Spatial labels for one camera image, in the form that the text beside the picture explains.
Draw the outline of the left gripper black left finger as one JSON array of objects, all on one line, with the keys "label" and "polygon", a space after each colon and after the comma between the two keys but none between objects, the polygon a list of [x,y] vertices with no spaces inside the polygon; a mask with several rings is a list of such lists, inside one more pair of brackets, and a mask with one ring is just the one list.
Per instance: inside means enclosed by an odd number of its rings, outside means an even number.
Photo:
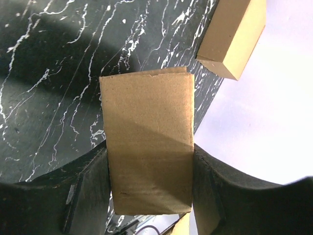
[{"label": "left gripper black left finger", "polygon": [[111,193],[106,142],[31,182],[1,183],[2,235],[103,235]]}]

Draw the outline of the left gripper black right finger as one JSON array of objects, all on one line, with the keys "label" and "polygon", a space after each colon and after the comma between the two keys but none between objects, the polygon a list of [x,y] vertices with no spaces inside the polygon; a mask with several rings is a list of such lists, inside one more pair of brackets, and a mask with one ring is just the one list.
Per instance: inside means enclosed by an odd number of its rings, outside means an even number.
[{"label": "left gripper black right finger", "polygon": [[193,210],[200,235],[310,235],[313,179],[271,183],[195,146]]}]

